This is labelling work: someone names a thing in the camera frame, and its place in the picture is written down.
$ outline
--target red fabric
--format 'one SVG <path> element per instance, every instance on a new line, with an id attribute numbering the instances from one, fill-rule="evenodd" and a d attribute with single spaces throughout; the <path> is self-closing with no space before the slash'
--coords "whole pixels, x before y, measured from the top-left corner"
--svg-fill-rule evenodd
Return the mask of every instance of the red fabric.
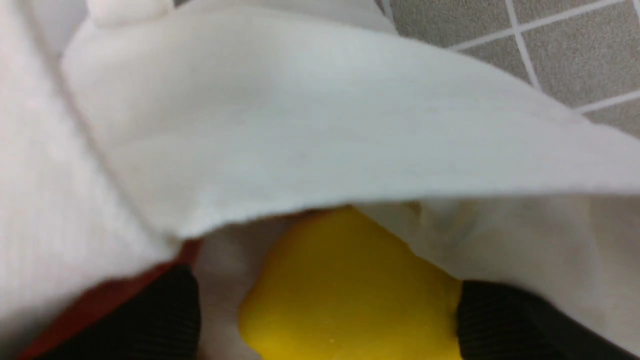
<path id="1" fill-rule="evenodd" d="M 188 241 L 170 263 L 158 265 L 134 279 L 104 282 L 85 292 L 18 359 L 32 359 L 52 350 L 127 302 L 174 265 L 193 264 L 201 246 L 202 240 Z"/>

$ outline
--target yellow fabric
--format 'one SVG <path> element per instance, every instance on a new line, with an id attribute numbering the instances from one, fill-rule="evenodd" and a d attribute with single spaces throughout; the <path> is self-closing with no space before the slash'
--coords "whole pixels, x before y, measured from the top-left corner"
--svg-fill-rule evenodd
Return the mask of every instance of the yellow fabric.
<path id="1" fill-rule="evenodd" d="M 303 219 L 240 308 L 264 360 L 460 360 L 461 281 L 353 208 Z"/>

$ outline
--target white fleece fabric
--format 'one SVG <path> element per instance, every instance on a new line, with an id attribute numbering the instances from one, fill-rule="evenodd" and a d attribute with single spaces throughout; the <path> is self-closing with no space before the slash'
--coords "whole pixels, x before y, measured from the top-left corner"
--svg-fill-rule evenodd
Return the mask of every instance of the white fleece fabric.
<path id="1" fill-rule="evenodd" d="M 89 15 L 98 26 L 123 26 L 167 15 L 173 0 L 86 0 Z"/>
<path id="2" fill-rule="evenodd" d="M 114 3 L 58 66 L 28 9 L 0 0 L 0 356 L 174 238 L 346 203 L 449 273 L 534 291 L 640 355 L 637 139 L 398 37 L 373 1 Z M 224 254 L 202 256 L 203 283 Z M 228 319 L 204 323 L 216 360 L 255 357 L 224 341 L 261 261 L 237 258 L 203 287 L 242 284 L 207 305 Z"/>

